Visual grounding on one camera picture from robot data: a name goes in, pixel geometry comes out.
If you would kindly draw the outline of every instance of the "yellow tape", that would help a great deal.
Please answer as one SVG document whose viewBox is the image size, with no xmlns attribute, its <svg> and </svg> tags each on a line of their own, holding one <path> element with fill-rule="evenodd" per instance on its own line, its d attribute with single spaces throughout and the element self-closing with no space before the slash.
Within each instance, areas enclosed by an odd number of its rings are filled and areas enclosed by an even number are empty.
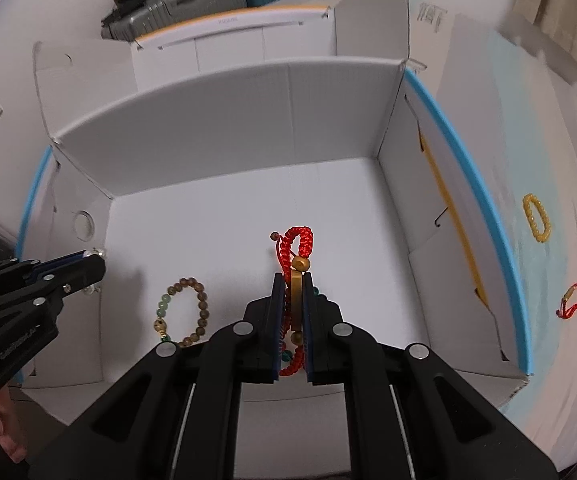
<svg viewBox="0 0 577 480">
<path fill-rule="evenodd" d="M 471 250 L 471 245 L 469 243 L 469 239 L 467 238 L 467 232 L 464 230 L 464 226 L 462 222 L 459 220 L 459 215 L 457 214 L 457 210 L 455 209 L 455 204 L 453 203 L 453 199 L 449 194 L 449 190 L 444 184 L 444 180 L 442 180 L 442 176 L 440 174 L 440 170 L 438 165 L 435 163 L 435 159 L 431 155 L 431 150 L 429 149 L 422 132 L 418 129 L 418 134 L 420 136 L 420 144 L 422 145 L 422 151 L 424 155 L 426 155 L 426 160 L 428 160 L 429 165 L 431 167 L 431 171 L 433 172 L 433 176 L 435 178 L 435 182 L 440 189 L 440 194 L 444 199 L 444 203 L 451 214 L 451 218 L 453 219 L 453 224 L 455 225 L 455 229 L 457 230 L 457 236 L 459 237 L 459 241 L 462 244 L 462 249 L 464 250 L 464 254 L 467 257 L 467 262 L 469 263 L 469 269 L 471 270 L 471 276 L 473 277 L 473 282 L 475 283 L 475 293 L 477 297 L 485 304 L 486 308 L 488 306 L 488 300 L 486 299 L 486 291 L 485 287 L 482 284 L 482 278 L 480 277 L 480 273 L 477 270 L 477 266 L 475 265 L 475 257 L 473 256 L 473 251 Z"/>
</svg>

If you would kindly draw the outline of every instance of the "red string bracelet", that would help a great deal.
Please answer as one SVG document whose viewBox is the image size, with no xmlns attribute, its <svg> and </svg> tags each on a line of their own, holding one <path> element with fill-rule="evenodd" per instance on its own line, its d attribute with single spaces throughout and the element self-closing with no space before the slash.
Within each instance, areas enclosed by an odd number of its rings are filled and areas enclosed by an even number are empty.
<svg viewBox="0 0 577 480">
<path fill-rule="evenodd" d="M 571 316 L 577 310 L 577 303 L 574 303 L 571 306 L 571 308 L 566 307 L 566 302 L 571 299 L 571 296 L 573 295 L 573 292 L 575 291 L 576 287 L 577 287 L 577 283 L 574 283 L 573 285 L 571 285 L 568 288 L 566 293 L 563 295 L 562 301 L 560 302 L 560 308 L 555 311 L 555 313 L 557 314 L 558 317 L 560 317 L 562 319 L 570 319 Z"/>
<path fill-rule="evenodd" d="M 291 251 L 291 245 L 295 238 L 299 236 L 299 249 L 297 255 Z M 291 328 L 293 317 L 291 316 L 291 275 L 293 269 L 296 269 L 300 274 L 307 272 L 311 263 L 309 256 L 313 250 L 313 232 L 308 227 L 291 227 L 284 236 L 278 232 L 270 234 L 270 239 L 275 241 L 275 251 L 278 255 L 278 262 L 284 273 L 284 281 L 286 282 L 286 292 L 284 294 L 284 318 L 280 328 L 280 351 L 286 348 L 283 339 L 286 333 Z M 291 334 L 291 342 L 297 346 L 291 362 L 288 366 L 280 370 L 280 375 L 283 377 L 293 375 L 302 366 L 304 366 L 304 338 L 301 331 L 295 331 Z"/>
</svg>

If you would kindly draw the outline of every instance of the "metal screw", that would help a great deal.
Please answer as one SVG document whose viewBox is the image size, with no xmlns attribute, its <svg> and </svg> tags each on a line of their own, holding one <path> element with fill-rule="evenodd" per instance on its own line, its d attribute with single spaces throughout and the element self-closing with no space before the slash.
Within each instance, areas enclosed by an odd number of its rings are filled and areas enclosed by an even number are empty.
<svg viewBox="0 0 577 480">
<path fill-rule="evenodd" d="M 92 249 L 87 249 L 84 251 L 82 255 L 83 258 L 87 258 L 88 256 L 93 256 L 97 254 L 99 257 L 106 259 L 106 250 L 105 249 L 96 249 L 95 247 Z"/>
<path fill-rule="evenodd" d="M 252 324 L 248 321 L 240 321 L 233 325 L 233 332 L 237 335 L 249 335 L 252 332 Z"/>
<path fill-rule="evenodd" d="M 175 353 L 176 350 L 177 345 L 175 343 L 165 341 L 164 343 L 159 343 L 159 345 L 157 345 L 155 353 L 159 355 L 159 357 L 170 357 Z"/>
<path fill-rule="evenodd" d="M 429 356 L 429 349 L 423 344 L 416 343 L 409 348 L 409 354 L 415 359 L 426 359 Z"/>
<path fill-rule="evenodd" d="M 333 326 L 333 333 L 340 337 L 346 337 L 353 333 L 353 327 L 347 323 L 338 323 Z"/>
</svg>

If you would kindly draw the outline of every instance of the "cardboard flap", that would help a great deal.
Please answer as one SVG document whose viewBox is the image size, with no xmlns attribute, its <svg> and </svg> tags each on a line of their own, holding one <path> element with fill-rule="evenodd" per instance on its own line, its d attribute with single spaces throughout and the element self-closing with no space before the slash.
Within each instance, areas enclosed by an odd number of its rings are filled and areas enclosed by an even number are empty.
<svg viewBox="0 0 577 480">
<path fill-rule="evenodd" d="M 82 116 L 137 91 L 130 45 L 123 41 L 38 41 L 33 70 L 51 138 Z"/>
<path fill-rule="evenodd" d="M 340 0 L 334 8 L 338 56 L 408 59 L 408 0 Z"/>
<path fill-rule="evenodd" d="M 401 74 L 395 62 L 324 58 L 201 75 L 99 109 L 59 142 L 113 195 L 375 156 Z"/>
<path fill-rule="evenodd" d="M 392 118 L 377 160 L 389 184 L 409 251 L 414 251 L 436 233 L 436 222 L 447 206 L 422 149 L 417 117 L 403 92 Z"/>
<path fill-rule="evenodd" d="M 504 360 L 495 317 L 475 293 L 449 216 L 409 260 L 433 351 L 457 370 L 522 377 L 515 364 Z"/>
<path fill-rule="evenodd" d="M 103 248 L 110 210 L 105 196 L 59 152 L 45 171 L 47 185 L 36 197 L 24 256 L 53 259 L 92 247 Z M 78 238 L 75 223 L 83 212 L 92 230 Z M 44 241 L 34 245 L 33 241 Z M 35 357 L 35 375 L 25 380 L 29 388 L 47 388 L 102 380 L 100 357 L 100 294 L 77 292 L 64 299 L 57 319 L 59 335 Z"/>
<path fill-rule="evenodd" d="M 467 256 L 474 288 L 497 320 L 502 351 L 510 362 L 530 374 L 528 313 L 493 200 L 459 136 L 410 70 L 406 71 L 403 92 L 419 121 L 428 160 Z"/>
</svg>

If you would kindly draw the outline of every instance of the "white cardboard box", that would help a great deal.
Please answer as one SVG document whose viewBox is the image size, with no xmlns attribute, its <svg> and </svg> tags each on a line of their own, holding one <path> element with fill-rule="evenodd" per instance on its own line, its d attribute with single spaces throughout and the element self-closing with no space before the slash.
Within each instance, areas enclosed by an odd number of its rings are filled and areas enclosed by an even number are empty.
<svg viewBox="0 0 577 480">
<path fill-rule="evenodd" d="M 238 17 L 135 44 L 36 46 L 52 152 L 24 257 L 104 247 L 107 275 L 101 293 L 67 298 L 26 392 L 70 423 L 158 343 L 168 285 L 206 285 L 210 336 L 270 294 L 268 234 L 308 225 L 313 279 L 345 320 L 391 346 L 430 344 L 489 400 L 508 400 L 531 372 L 520 283 L 459 136 L 405 73 L 406 0 Z M 197 315 L 192 297 L 173 302 L 181 339 Z M 236 475 L 347 470 L 343 395 L 303 373 L 246 386 Z M 294 454 L 305 460 L 283 460 Z"/>
</svg>

